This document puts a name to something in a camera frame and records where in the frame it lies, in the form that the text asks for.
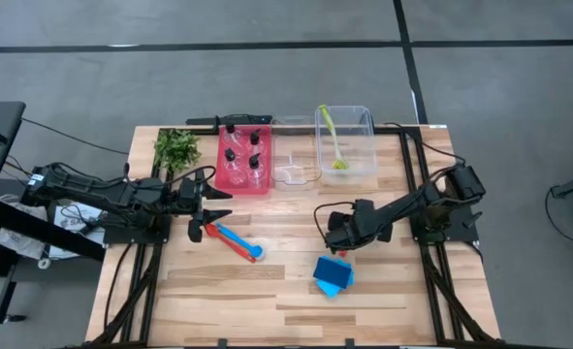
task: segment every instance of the small bottle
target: small bottle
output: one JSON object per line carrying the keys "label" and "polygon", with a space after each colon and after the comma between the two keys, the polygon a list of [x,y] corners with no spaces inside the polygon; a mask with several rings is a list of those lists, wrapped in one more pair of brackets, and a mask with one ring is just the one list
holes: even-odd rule
{"label": "small bottle", "polygon": [[260,139],[260,129],[249,135],[247,148],[252,154],[262,153],[265,150],[265,143]]}
{"label": "small bottle", "polygon": [[249,169],[247,169],[247,178],[249,178],[250,187],[260,187],[264,176],[265,167],[258,161],[260,153],[249,157]]}
{"label": "small bottle", "polygon": [[225,155],[224,168],[228,171],[228,179],[234,185],[243,184],[245,182],[245,173],[240,165],[239,158],[237,158],[237,155],[231,148],[226,149]]}
{"label": "small bottle", "polygon": [[224,142],[241,146],[243,132],[235,128],[232,122],[226,122],[226,132],[223,134]]}

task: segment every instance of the gray floor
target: gray floor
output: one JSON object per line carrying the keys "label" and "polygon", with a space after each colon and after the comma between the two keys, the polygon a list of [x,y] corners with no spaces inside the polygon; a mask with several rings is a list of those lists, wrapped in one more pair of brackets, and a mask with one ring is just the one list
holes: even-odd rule
{"label": "gray floor", "polygon": [[[573,0],[404,8],[412,40],[573,39]],[[380,0],[0,0],[0,46],[397,38],[392,2]],[[573,177],[573,47],[414,53],[430,123],[449,125],[455,150],[488,189],[478,227],[503,337],[573,347],[573,243],[550,227],[543,206],[551,185]],[[24,101],[28,118],[127,149],[138,124],[312,113],[321,103],[413,123],[404,68],[399,48],[0,54],[0,101]],[[26,167],[63,160],[96,175],[118,175],[124,162],[31,125],[12,153]],[[551,210],[573,235],[573,198]],[[53,276],[19,286],[12,311],[31,321],[0,327],[0,348],[27,335],[31,347],[79,343],[97,277],[98,269],[75,283]]]}

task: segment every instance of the bottle cap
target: bottle cap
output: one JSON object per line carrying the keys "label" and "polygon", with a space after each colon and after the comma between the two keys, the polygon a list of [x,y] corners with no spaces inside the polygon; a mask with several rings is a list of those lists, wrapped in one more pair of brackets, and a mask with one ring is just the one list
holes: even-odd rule
{"label": "bottle cap", "polygon": [[258,145],[260,142],[260,129],[252,132],[251,135],[249,135],[249,142],[252,145]]}
{"label": "bottle cap", "polygon": [[231,121],[226,121],[226,131],[228,131],[229,134],[235,133],[235,124]]}
{"label": "bottle cap", "polygon": [[249,168],[252,170],[258,169],[260,163],[258,162],[258,158],[260,157],[260,153],[256,155],[252,155],[249,157]]}
{"label": "bottle cap", "polygon": [[235,155],[235,152],[231,148],[226,149],[226,160],[235,161],[236,158],[237,155]]}

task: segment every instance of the blue tool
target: blue tool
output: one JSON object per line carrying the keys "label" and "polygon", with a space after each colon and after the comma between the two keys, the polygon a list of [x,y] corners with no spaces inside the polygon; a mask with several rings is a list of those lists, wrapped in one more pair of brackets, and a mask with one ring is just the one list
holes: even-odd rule
{"label": "blue tool", "polygon": [[262,259],[264,255],[263,248],[258,245],[250,245],[244,239],[239,238],[237,233],[231,231],[230,229],[224,227],[221,223],[215,223],[219,233],[221,233],[224,237],[229,238],[230,240],[238,243],[241,247],[249,251],[249,254],[256,258],[257,260]]}

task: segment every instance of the blue sponge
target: blue sponge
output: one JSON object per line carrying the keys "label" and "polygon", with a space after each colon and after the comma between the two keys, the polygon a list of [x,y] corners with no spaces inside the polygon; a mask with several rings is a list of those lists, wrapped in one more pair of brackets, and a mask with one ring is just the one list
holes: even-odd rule
{"label": "blue sponge", "polygon": [[[346,283],[343,283],[342,280],[346,272],[348,272],[348,279],[346,279]],[[334,260],[327,256],[318,259],[314,277],[318,278],[316,285],[318,285],[329,298],[335,297],[340,290],[355,283],[355,273],[350,263]],[[340,287],[334,284],[334,282],[340,283],[344,287]]]}

